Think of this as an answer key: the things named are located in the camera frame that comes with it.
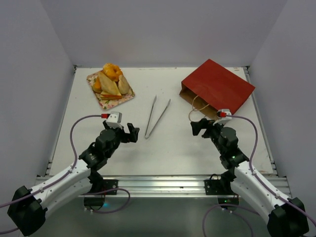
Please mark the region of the silver metal tongs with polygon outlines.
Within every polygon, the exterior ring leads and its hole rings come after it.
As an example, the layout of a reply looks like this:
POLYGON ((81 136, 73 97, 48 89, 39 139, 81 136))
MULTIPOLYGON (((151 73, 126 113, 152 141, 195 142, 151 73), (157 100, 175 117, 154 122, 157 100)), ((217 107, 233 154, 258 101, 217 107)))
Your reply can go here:
POLYGON ((153 111, 155 108, 155 103, 157 101, 157 96, 154 97, 153 99, 153 103, 151 106, 151 110, 150 110, 150 115, 149 115, 149 119, 146 125, 146 131, 145 131, 145 135, 144 138, 147 140, 151 137, 151 134, 153 133, 153 131, 155 130, 157 124, 160 122, 160 120, 162 119, 162 117, 164 116, 164 114, 166 113, 167 109, 169 108, 170 104, 171 104, 171 99, 168 100, 166 107, 164 108, 164 110, 162 111, 162 113, 160 114, 159 118, 157 119, 156 123, 154 124, 153 128, 151 131, 149 131, 149 125, 151 123, 151 119, 152 119, 152 115, 153 115, 153 111))

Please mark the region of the red paper bag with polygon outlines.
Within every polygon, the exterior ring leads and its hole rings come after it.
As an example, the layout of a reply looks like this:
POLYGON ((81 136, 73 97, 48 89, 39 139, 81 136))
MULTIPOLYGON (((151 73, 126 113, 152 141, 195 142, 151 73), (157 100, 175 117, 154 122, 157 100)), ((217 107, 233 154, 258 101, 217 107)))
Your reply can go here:
POLYGON ((217 119, 217 111, 221 109, 235 114, 254 89, 247 81, 208 59, 181 81, 179 95, 206 117, 217 119))

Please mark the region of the round beige bread bun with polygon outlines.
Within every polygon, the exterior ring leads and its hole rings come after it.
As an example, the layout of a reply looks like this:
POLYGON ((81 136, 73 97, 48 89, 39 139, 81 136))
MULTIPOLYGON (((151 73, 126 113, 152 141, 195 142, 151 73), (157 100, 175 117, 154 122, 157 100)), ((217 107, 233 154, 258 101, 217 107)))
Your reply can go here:
POLYGON ((118 89, 120 94, 124 95, 129 92, 130 86, 124 75, 118 77, 118 89))

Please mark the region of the glazed fake donut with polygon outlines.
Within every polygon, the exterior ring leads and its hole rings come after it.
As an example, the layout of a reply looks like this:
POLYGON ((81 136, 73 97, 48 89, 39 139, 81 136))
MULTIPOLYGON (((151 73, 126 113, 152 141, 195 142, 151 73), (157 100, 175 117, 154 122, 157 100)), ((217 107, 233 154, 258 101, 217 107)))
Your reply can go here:
POLYGON ((117 82, 119 80, 119 77, 123 75, 123 72, 121 71, 120 67, 112 63, 106 63, 103 66, 102 71, 109 79, 115 82, 117 82))

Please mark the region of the orange fake sandwich bread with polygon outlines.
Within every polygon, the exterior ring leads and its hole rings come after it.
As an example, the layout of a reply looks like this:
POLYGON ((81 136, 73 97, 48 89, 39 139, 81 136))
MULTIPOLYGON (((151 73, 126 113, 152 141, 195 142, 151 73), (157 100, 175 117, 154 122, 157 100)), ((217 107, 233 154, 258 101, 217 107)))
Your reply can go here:
POLYGON ((118 100, 122 98, 122 95, 120 93, 118 94, 110 94, 108 92, 102 91, 100 93, 100 98, 102 100, 118 100))

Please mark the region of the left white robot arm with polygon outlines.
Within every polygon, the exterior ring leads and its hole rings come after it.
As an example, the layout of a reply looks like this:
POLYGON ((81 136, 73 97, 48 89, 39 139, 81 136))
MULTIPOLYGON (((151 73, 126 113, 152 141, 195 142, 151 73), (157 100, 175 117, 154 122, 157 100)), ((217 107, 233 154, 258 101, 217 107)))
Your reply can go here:
POLYGON ((118 187, 106 189, 98 173, 121 143, 135 143, 140 129, 127 124, 129 132, 122 126, 105 125, 95 142, 82 152, 69 168, 52 178, 28 189, 18 188, 8 208, 8 216, 24 236, 39 230, 54 211, 80 195, 105 195, 118 187))

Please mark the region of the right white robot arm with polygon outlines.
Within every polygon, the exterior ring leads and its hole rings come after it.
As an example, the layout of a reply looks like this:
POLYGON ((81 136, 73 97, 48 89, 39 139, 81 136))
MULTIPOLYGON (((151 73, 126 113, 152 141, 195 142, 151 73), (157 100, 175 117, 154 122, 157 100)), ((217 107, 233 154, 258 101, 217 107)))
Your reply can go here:
POLYGON ((272 237, 301 237, 309 231, 310 217, 304 204, 296 197, 290 198, 270 183, 252 164, 238 146, 237 133, 220 122, 229 115, 220 113, 219 120, 203 118, 192 121, 192 134, 201 130, 202 138, 209 138, 220 154, 226 172, 220 178, 205 180, 205 193, 241 196, 267 224, 272 237))

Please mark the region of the floral patterned tray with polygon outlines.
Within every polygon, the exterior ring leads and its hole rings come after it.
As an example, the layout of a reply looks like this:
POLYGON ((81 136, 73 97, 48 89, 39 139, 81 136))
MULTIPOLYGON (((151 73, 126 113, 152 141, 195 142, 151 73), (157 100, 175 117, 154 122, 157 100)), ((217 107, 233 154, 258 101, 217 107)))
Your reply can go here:
MULTIPOLYGON (((89 86, 91 87, 92 91, 93 91, 92 86, 94 85, 97 77, 98 77, 97 73, 94 73, 94 74, 87 76, 86 80, 87 80, 89 86)), ((116 107, 124 102, 127 102, 135 97, 135 93, 131 87, 129 89, 129 92, 127 94, 124 94, 124 95, 121 94, 122 98, 118 99, 118 100, 102 100, 100 98, 100 93, 96 93, 95 91, 93 91, 93 94, 96 97, 100 107, 103 110, 108 110, 108 109, 114 108, 114 107, 116 107)))

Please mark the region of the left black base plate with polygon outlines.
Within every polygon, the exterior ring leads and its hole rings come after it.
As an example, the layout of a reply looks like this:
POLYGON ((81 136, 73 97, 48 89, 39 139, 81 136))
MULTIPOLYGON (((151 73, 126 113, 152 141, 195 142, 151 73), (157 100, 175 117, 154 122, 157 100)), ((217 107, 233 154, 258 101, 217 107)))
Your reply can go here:
POLYGON ((116 195, 118 188, 117 179, 101 179, 92 184, 87 195, 116 195))

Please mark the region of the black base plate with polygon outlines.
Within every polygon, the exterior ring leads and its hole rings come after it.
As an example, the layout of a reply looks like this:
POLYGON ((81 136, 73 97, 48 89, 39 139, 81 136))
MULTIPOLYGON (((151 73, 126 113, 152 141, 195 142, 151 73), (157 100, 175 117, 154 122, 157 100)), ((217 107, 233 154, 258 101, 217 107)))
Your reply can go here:
POLYGON ((235 195, 231 189, 230 182, 218 174, 212 174, 208 179, 204 180, 204 189, 206 195, 235 195))
POLYGON ((118 188, 117 179, 101 179, 92 184, 87 195, 116 195, 118 188))

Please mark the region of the aluminium mounting rail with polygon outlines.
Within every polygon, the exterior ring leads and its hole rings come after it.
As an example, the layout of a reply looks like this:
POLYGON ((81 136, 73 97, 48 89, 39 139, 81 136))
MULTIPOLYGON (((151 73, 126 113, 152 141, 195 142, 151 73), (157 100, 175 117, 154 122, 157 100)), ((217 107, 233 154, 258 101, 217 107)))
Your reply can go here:
MULTIPOLYGON (((287 178, 264 175, 279 191, 292 197, 287 178)), ((118 180, 118 187, 130 192, 132 198, 233 198, 232 195, 206 195, 204 180, 209 176, 103 176, 118 180)))

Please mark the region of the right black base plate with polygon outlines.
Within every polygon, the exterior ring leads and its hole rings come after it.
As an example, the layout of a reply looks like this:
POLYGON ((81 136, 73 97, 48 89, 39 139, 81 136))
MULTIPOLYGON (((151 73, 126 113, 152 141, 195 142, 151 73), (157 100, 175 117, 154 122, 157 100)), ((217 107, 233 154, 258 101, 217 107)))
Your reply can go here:
POLYGON ((204 180, 204 189, 206 195, 235 195, 231 189, 230 182, 218 174, 212 174, 208 179, 204 180))

